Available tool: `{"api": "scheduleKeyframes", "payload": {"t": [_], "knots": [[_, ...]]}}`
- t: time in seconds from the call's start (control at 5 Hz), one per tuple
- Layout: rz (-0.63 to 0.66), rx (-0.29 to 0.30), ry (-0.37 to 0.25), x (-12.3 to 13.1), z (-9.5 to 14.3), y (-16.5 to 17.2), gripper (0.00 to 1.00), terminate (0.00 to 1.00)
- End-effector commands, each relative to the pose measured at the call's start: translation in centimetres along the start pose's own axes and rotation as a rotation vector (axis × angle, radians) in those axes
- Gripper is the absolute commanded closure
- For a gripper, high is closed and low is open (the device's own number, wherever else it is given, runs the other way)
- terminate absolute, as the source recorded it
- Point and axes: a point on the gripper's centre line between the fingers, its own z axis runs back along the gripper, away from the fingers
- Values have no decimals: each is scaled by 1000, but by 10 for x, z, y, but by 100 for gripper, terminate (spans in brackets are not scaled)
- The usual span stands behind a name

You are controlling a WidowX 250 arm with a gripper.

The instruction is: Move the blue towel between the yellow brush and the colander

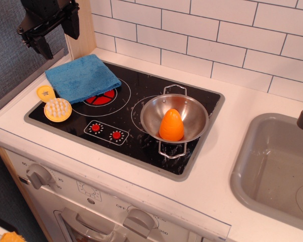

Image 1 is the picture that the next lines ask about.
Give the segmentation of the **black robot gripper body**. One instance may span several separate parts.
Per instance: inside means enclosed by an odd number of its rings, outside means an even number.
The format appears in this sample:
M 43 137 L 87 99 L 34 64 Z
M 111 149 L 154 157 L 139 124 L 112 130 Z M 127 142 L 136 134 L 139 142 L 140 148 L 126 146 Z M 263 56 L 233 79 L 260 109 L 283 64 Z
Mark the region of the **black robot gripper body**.
M 77 5 L 76 1 L 21 1 L 26 11 L 17 33 L 33 38 L 45 36 L 63 21 L 63 9 Z

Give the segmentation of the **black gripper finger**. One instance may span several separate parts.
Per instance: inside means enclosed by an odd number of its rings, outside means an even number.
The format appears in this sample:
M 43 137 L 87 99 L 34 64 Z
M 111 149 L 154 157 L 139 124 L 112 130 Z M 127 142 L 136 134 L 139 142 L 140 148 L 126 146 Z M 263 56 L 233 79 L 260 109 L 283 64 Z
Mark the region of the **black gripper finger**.
M 36 36 L 32 38 L 30 45 L 37 53 L 43 55 L 45 59 L 53 59 L 53 54 L 45 37 Z
M 64 33 L 77 40 L 80 35 L 78 5 L 68 5 L 63 9 L 63 21 L 61 23 Z

